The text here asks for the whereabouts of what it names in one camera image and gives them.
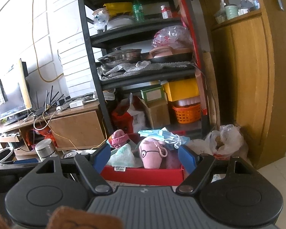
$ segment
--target pink plastic bag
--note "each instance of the pink plastic bag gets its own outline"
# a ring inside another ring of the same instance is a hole
[[[193,48],[190,31],[183,26],[165,27],[158,31],[153,39],[153,47],[170,46],[174,49]]]

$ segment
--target red bag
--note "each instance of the red bag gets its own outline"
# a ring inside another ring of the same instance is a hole
[[[137,96],[130,94],[129,99],[123,99],[111,113],[114,125],[125,133],[134,133],[145,130],[145,115],[141,101]]]

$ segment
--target tv stand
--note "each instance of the tv stand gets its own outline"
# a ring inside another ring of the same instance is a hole
[[[5,123],[3,123],[4,126],[13,124],[17,121],[23,120],[24,118],[26,118],[28,116],[28,114],[23,114],[23,115],[18,115],[16,114],[14,118],[8,119]]]

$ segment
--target white brick wall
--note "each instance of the white brick wall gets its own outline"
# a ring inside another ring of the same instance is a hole
[[[53,19],[55,26],[56,42],[61,57],[63,72],[71,97],[94,92],[92,74],[89,67],[84,35],[80,21],[77,0],[52,0]],[[92,10],[86,8],[87,16]],[[97,31],[88,24],[90,35]],[[102,56],[101,50],[94,48],[95,59]]]
[[[42,81],[37,71],[31,35],[32,0],[0,0],[0,10],[0,75],[18,58],[26,61],[33,103],[36,92],[43,103],[45,90],[51,85],[54,93],[71,97],[94,91],[77,0],[34,0],[34,42],[42,76],[51,80],[64,72],[64,77],[53,83]],[[92,25],[90,32],[96,33]],[[96,59],[101,56],[99,49],[94,51]]]

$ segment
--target gray ribbed surface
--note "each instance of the gray ribbed surface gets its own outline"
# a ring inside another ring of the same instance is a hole
[[[230,228],[206,216],[194,198],[176,195],[171,187],[120,186],[110,196],[96,197],[88,211],[120,217],[125,229]]]

